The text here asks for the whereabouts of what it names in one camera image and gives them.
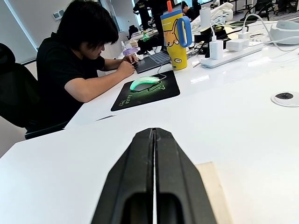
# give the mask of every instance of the hand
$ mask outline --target hand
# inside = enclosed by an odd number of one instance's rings
[[[117,71],[124,77],[127,78],[131,76],[135,69],[134,66],[131,65],[129,62],[123,61],[120,66],[118,67]]]
[[[136,57],[136,55],[126,55],[122,61],[133,63],[133,62],[138,62],[138,58]]]

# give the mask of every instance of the blue handle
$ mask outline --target blue handle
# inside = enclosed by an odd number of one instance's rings
[[[185,25],[187,42],[185,40],[183,23]],[[178,38],[179,38],[179,42],[183,48],[190,46],[192,43],[191,23],[187,16],[183,16],[183,17],[179,18],[179,20],[178,20]]]

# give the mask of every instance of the wooden block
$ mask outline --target wooden block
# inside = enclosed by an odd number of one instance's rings
[[[233,224],[215,165],[207,162],[195,167],[204,183],[217,224]]]

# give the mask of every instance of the orange straw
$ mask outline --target orange straw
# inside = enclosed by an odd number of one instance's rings
[[[172,12],[171,1],[168,1],[168,2],[167,2],[167,8],[168,8],[168,12],[171,13],[171,12]]]

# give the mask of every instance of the mouse pad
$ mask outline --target mouse pad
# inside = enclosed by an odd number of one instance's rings
[[[165,75],[166,78],[142,91],[130,90],[133,81],[125,83],[116,102],[113,104],[111,111],[118,111],[178,96],[180,91],[173,71],[163,72],[162,74]],[[157,74],[153,77],[162,79],[164,76]]]

